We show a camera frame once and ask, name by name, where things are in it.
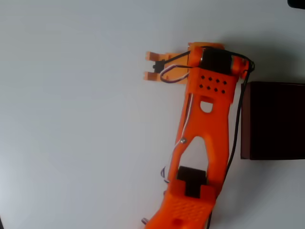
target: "white table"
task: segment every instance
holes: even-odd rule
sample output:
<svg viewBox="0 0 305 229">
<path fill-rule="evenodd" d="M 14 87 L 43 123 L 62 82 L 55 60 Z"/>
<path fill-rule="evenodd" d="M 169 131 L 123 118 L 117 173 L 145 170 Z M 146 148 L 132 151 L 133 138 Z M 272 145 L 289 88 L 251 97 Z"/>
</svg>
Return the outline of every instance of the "white table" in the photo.
<svg viewBox="0 0 305 229">
<path fill-rule="evenodd" d="M 141 229 L 166 189 L 184 97 L 183 85 L 142 80 L 145 52 L 222 42 L 255 61 L 251 80 L 304 82 L 304 21 L 286 0 L 2 2 L 5 229 Z M 239 142 L 210 228 L 304 228 L 305 162 L 242 161 Z M 182 164 L 205 169 L 202 148 Z"/>
</svg>

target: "black wire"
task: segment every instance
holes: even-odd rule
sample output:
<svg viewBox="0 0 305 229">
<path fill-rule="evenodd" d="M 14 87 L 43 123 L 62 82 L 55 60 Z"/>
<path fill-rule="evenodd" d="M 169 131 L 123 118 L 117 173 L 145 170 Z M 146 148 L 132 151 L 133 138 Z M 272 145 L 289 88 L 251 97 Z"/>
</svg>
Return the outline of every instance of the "black wire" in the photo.
<svg viewBox="0 0 305 229">
<path fill-rule="evenodd" d="M 187 52 L 184 52 L 184 53 L 179 54 L 178 56 L 175 56 L 175 57 L 173 57 L 173 58 L 170 58 L 170 59 L 164 61 L 164 64 L 169 63 L 169 62 L 172 62 L 172 61 L 174 61 L 174 60 L 177 60 L 177 59 L 179 59 L 180 57 L 186 56 L 186 55 L 190 54 L 190 52 L 191 52 L 191 51 L 187 51 Z"/>
<path fill-rule="evenodd" d="M 239 117 L 240 117 L 240 111 L 242 109 L 244 92 L 246 90 L 246 86 L 247 86 L 247 83 L 248 83 L 248 80 L 249 80 L 250 73 L 253 72 L 254 69 L 255 69 L 255 64 L 254 64 L 253 61 L 251 61 L 246 56 L 240 55 L 238 53 L 230 52 L 230 51 L 227 51 L 227 50 L 222 50 L 222 51 L 229 52 L 229 53 L 231 53 L 231 55 L 239 56 L 239 57 L 249 61 L 249 68 L 248 68 L 248 70 L 246 70 L 247 74 L 246 74 L 246 77 L 244 79 L 244 83 L 242 85 L 242 90 L 241 90 L 240 96 L 239 96 L 238 107 L 237 107 L 237 114 L 236 114 L 236 121 L 235 121 L 235 131 L 234 131 L 233 147 L 232 147 L 231 155 L 230 155 L 230 158 L 229 158 L 229 161 L 228 161 L 228 165 L 227 165 L 227 169 L 226 169 L 225 176 L 224 176 L 224 181 L 225 181 L 225 179 L 226 179 L 226 177 L 228 175 L 228 172 L 229 172 L 229 168 L 230 168 L 230 166 L 232 164 L 232 161 L 233 161 L 233 158 L 234 158 L 235 150 L 236 150 L 237 137 L 238 137 Z M 210 228 L 211 220 L 212 220 L 212 212 L 209 215 L 208 222 L 207 222 L 207 225 L 206 225 L 206 229 Z"/>
</svg>

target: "cable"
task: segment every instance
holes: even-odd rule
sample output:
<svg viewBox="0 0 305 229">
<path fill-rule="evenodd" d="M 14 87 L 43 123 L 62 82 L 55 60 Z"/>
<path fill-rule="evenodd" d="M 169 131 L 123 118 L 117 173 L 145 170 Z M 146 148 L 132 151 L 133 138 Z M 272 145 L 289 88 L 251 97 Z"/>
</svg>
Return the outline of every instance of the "cable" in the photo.
<svg viewBox="0 0 305 229">
<path fill-rule="evenodd" d="M 226 177 L 228 175 L 230 166 L 231 166 L 233 158 L 234 158 L 235 150 L 236 150 L 237 137 L 238 137 L 239 117 L 240 117 L 240 111 L 242 109 L 244 92 L 246 90 L 246 86 L 247 86 L 247 83 L 248 83 L 248 80 L 249 80 L 250 73 L 253 72 L 254 69 L 255 69 L 254 62 L 251 61 L 248 57 L 240 55 L 240 54 L 237 54 L 237 53 L 234 53 L 234 52 L 230 52 L 230 53 L 233 53 L 234 55 L 239 56 L 239 57 L 249 61 L 249 68 L 248 68 L 248 70 L 246 70 L 247 74 L 246 74 L 246 77 L 244 79 L 242 90 L 241 90 L 240 96 L 239 96 L 238 107 L 237 107 L 237 114 L 236 114 L 236 121 L 235 121 L 235 131 L 234 131 L 233 147 L 232 147 L 231 155 L 230 155 L 230 158 L 229 158 L 229 161 L 228 161 L 227 169 L 226 169 L 226 172 L 225 172 L 224 181 L 225 181 L 225 179 L 226 179 Z M 210 228 L 211 220 L 212 220 L 212 212 L 209 215 L 208 222 L 207 222 L 207 225 L 206 225 L 206 229 Z"/>
<path fill-rule="evenodd" d="M 164 64 L 169 63 L 169 62 L 174 61 L 174 60 L 177 60 L 177 59 L 179 59 L 180 57 L 186 56 L 186 55 L 190 54 L 190 52 L 191 52 L 191 51 L 187 51 L 187 52 L 181 53 L 181 54 L 178 55 L 178 56 L 175 56 L 175 57 L 173 57 L 173 58 L 170 58 L 170 59 L 164 61 Z"/>
<path fill-rule="evenodd" d="M 180 144 L 180 143 L 184 143 L 185 139 L 183 138 L 183 135 L 184 135 L 184 132 L 185 132 L 185 128 L 189 122 L 189 119 L 190 119 L 190 113 L 191 113 L 191 108 L 192 108 L 192 104 L 193 104 L 193 94 L 190 95 L 190 103 L 189 103 L 189 109 L 187 110 L 187 114 L 186 114 L 186 119 L 185 119 L 185 122 L 184 122 L 184 125 L 183 125 L 183 129 L 182 129 L 182 132 L 181 132 L 181 137 L 180 139 L 176 142 L 176 144 L 174 145 L 173 147 L 173 152 L 175 151 L 176 147 Z M 173 152 L 168 160 L 168 163 L 172 160 L 172 156 L 173 156 Z M 166 184 L 168 184 L 170 181 L 168 179 L 165 178 L 165 168 L 167 167 L 164 166 L 164 168 L 161 170 L 161 176 L 163 177 L 164 181 Z"/>
<path fill-rule="evenodd" d="M 189 73 L 186 73 L 185 75 L 181 76 L 180 78 L 174 79 L 174 80 L 166 80 L 164 79 L 164 74 L 166 74 L 167 72 L 169 72 L 170 70 L 174 69 L 174 68 L 192 68 L 186 65 L 180 65 L 180 64 L 172 64 L 170 66 L 168 66 L 167 68 L 164 68 L 161 72 L 160 72 L 160 80 L 165 82 L 165 83 L 177 83 L 181 80 L 184 80 L 185 78 L 187 78 L 189 76 Z"/>
</svg>

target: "black box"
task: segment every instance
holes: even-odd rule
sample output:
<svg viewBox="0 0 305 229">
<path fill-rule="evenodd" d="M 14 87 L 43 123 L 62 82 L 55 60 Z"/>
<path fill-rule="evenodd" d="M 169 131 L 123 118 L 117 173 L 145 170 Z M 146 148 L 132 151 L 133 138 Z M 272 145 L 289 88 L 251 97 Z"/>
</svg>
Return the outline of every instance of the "black box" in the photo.
<svg viewBox="0 0 305 229">
<path fill-rule="evenodd" d="M 305 84 L 249 83 L 241 136 L 242 159 L 305 159 Z"/>
</svg>

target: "orange robotic arm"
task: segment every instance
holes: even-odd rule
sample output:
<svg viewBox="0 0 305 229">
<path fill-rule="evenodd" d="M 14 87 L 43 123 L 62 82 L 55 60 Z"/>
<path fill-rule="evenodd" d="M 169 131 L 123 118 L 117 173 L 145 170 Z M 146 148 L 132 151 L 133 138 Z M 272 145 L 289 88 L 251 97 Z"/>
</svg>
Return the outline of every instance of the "orange robotic arm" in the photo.
<svg viewBox="0 0 305 229">
<path fill-rule="evenodd" d="M 167 83 L 185 82 L 187 78 L 187 85 L 177 143 L 167 177 L 168 188 L 160 210 L 147 222 L 145 228 L 202 229 L 226 176 L 229 159 L 228 115 L 236 83 L 239 77 L 248 79 L 253 70 L 252 63 L 246 57 L 226 51 L 222 45 L 213 43 L 191 43 L 185 56 L 172 56 L 181 59 L 169 62 L 154 53 L 154 61 L 163 64 L 165 69 L 158 72 L 156 63 L 156 72 L 146 73 L 147 80 Z M 174 67 L 178 67 L 175 72 L 172 71 Z M 175 77 L 177 74 L 182 75 L 178 80 Z M 201 101 L 213 104 L 210 113 L 201 109 Z M 204 171 L 179 168 L 183 152 L 196 136 L 206 142 L 209 160 L 206 177 Z"/>
</svg>

